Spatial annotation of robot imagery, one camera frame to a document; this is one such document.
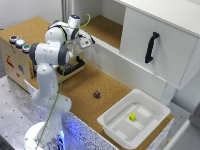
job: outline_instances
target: white cabinet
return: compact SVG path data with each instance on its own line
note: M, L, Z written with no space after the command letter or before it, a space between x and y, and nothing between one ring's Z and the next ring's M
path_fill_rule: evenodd
M158 33L159 37L154 40L151 53L153 60L145 63L153 32ZM196 36L127 8L120 54L180 86L197 41Z

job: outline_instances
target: cabinet handle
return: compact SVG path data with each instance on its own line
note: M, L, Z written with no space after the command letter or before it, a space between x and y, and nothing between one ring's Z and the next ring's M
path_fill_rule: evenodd
M79 58L79 56L76 57L76 61L78 62L78 64L72 68L69 68L67 70L64 71L64 76L74 72L75 70L77 70L78 68L82 67L85 65L85 62ZM62 75L63 74L63 70L60 69L60 67L57 68L57 72Z
M147 48L147 53L146 53L146 56L145 56L145 63L148 64L150 61L153 60L153 57L151 57L151 53L152 53L152 50L153 50L153 45L154 45L154 40L156 38L158 38L160 35L156 32L153 32L153 36L151 37L151 39L149 40L149 45L148 45L148 48Z

